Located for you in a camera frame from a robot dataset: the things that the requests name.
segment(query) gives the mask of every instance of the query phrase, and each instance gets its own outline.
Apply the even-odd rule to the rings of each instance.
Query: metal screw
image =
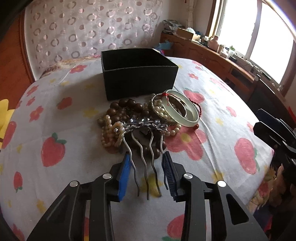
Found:
[[[191,173],[185,173],[185,174],[184,174],[184,177],[185,177],[186,179],[191,179],[193,176],[192,176]]]
[[[78,185],[77,181],[70,182],[70,187],[76,187]]]
[[[226,182],[224,182],[224,181],[218,181],[217,184],[218,184],[218,186],[220,186],[222,188],[226,187]]]
[[[110,179],[112,177],[112,175],[110,174],[110,173],[105,173],[104,175],[103,175],[103,178],[104,179]]]

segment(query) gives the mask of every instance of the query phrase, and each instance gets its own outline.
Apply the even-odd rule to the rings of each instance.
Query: window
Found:
[[[280,47],[275,45],[275,32],[280,29]],[[262,5],[261,20],[250,60],[264,69],[278,84],[286,71],[293,36],[281,18],[266,4]]]
[[[219,43],[247,53],[257,15],[257,0],[227,0]]]
[[[278,14],[261,0],[224,0],[216,35],[244,59],[281,81],[290,60],[293,36]]]

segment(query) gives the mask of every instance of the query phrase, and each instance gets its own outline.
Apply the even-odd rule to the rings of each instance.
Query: curtain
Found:
[[[187,12],[188,12],[188,19],[187,19],[187,27],[194,29],[194,8],[196,6],[197,0],[187,0]]]

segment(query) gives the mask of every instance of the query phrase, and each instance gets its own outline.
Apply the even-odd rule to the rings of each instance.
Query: fabric box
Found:
[[[172,89],[178,66],[150,48],[101,53],[107,100],[161,93]]]

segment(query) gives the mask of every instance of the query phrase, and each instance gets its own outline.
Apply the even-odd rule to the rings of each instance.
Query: white bangle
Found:
[[[166,112],[179,124],[186,126],[186,127],[193,127],[198,124],[198,121],[200,119],[199,113],[197,109],[195,108],[194,104],[184,95],[182,95],[178,91],[174,90],[166,90],[164,93],[166,93],[166,96],[164,95],[161,97],[161,101],[163,103],[163,108],[166,110]],[[180,115],[170,104],[168,101],[167,95],[171,94],[177,98],[179,98],[189,109],[189,111],[192,113],[192,119],[188,120],[184,118],[182,115]]]

